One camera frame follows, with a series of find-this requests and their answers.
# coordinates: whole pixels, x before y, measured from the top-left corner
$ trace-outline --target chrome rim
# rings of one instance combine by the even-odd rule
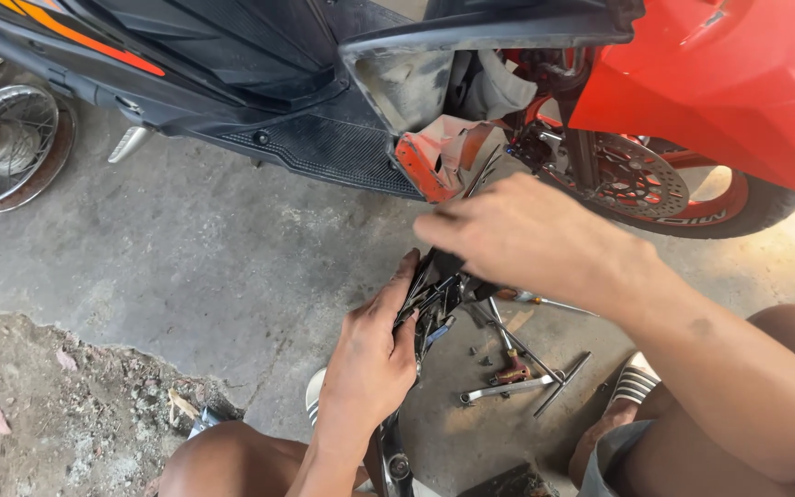
[[[0,201],[42,165],[58,129],[58,103],[28,85],[0,88]]]

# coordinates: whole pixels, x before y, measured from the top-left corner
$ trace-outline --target motorcycle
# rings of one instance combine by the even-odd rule
[[[484,139],[602,216],[686,238],[795,210],[795,0],[0,0],[0,58],[132,121],[426,202]]]

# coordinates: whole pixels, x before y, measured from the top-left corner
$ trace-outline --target fairing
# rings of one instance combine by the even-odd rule
[[[647,0],[570,124],[660,136],[795,189],[795,0]]]

